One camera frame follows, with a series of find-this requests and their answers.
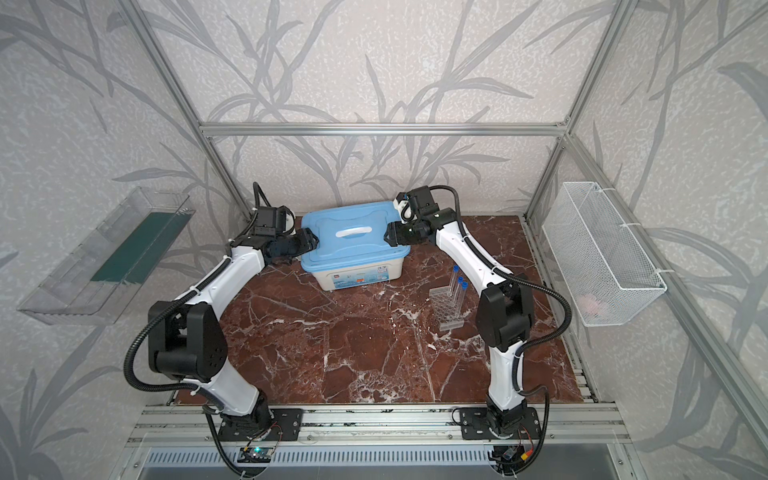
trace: red marble tabletop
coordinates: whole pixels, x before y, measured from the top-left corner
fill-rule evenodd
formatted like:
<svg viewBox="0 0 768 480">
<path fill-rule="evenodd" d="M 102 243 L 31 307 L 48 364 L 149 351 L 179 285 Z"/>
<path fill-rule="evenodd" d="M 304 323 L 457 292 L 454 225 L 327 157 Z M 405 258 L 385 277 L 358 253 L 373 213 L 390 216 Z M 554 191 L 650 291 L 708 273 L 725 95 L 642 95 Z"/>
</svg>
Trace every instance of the red marble tabletop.
<svg viewBox="0 0 768 480">
<path fill-rule="evenodd" d="M 498 262 L 540 282 L 517 217 L 464 220 Z M 477 294 L 467 291 L 462 328 L 440 332 L 432 318 L 429 289 L 447 284 L 452 267 L 436 247 L 417 245 L 399 279 L 325 292 L 299 262 L 269 266 L 221 317 L 230 361 L 273 404 L 485 402 L 491 373 L 475 328 Z M 531 337 L 554 329 L 543 293 L 535 315 Z M 525 354 L 523 387 L 539 383 L 553 402 L 581 402 L 560 339 Z M 194 400 L 181 393 L 177 401 Z"/>
</svg>

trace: acrylic shelf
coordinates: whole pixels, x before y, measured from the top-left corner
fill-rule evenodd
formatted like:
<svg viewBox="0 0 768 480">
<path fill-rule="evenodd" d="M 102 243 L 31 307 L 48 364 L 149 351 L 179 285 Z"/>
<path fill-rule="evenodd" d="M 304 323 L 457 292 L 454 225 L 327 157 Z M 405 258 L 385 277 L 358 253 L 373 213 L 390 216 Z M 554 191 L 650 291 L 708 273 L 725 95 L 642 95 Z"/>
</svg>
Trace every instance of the acrylic shelf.
<svg viewBox="0 0 768 480">
<path fill-rule="evenodd" d="M 51 325 L 115 323 L 194 211 L 187 194 L 137 187 L 19 311 Z"/>
</svg>

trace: white wire basket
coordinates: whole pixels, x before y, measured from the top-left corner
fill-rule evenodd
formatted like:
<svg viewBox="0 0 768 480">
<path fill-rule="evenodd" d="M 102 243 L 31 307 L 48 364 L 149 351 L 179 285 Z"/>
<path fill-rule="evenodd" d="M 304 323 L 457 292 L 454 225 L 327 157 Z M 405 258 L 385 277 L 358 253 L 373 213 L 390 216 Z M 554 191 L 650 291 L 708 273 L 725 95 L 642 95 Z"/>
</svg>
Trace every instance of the white wire basket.
<svg viewBox="0 0 768 480">
<path fill-rule="evenodd" d="M 564 182 L 543 228 L 585 326 L 623 325 L 667 291 L 595 182 Z"/>
</svg>

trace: leaf pattern wallpaper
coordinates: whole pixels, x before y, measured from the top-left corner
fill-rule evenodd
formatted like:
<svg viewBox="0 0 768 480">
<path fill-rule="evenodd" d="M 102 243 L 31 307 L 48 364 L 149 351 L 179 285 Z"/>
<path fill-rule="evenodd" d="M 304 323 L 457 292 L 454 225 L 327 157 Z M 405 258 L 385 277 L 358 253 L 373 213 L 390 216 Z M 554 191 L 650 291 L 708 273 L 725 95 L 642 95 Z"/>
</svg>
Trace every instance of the leaf pattern wallpaper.
<svg viewBox="0 0 768 480">
<path fill-rule="evenodd" d="M 0 477 L 107 478 L 143 406 L 121 375 L 148 307 L 221 258 L 240 215 L 116 5 L 0 4 Z M 185 231 L 113 326 L 19 303 L 136 186 L 186 192 Z M 146 366 L 139 375 L 153 378 Z"/>
<path fill-rule="evenodd" d="M 767 14 L 765 1 L 638 6 L 576 126 L 766 393 Z M 559 182 L 583 180 L 567 156 L 558 174 L 535 226 Z M 768 478 L 768 459 L 664 300 L 626 326 L 577 331 L 652 477 Z"/>
<path fill-rule="evenodd" d="M 614 8 L 496 0 L 141 4 L 208 122 L 562 121 Z M 546 137 L 217 139 L 241 187 L 254 179 L 273 185 L 270 195 L 302 212 L 450 181 L 467 213 L 521 213 L 528 197 L 520 192 L 536 188 L 553 145 Z"/>
</svg>

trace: white plastic box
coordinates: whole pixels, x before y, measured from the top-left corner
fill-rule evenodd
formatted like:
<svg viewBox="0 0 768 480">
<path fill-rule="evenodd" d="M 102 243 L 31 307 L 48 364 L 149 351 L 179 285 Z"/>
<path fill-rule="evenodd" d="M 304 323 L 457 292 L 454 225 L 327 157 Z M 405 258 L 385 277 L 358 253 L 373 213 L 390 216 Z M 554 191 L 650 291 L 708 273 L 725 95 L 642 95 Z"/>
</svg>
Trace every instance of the white plastic box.
<svg viewBox="0 0 768 480">
<path fill-rule="evenodd" d="M 301 226 L 319 244 L 301 256 L 301 267 L 327 291 L 397 279 L 411 247 L 391 247 L 384 241 L 387 224 L 395 221 L 400 216 L 386 201 L 307 214 Z"/>
</svg>

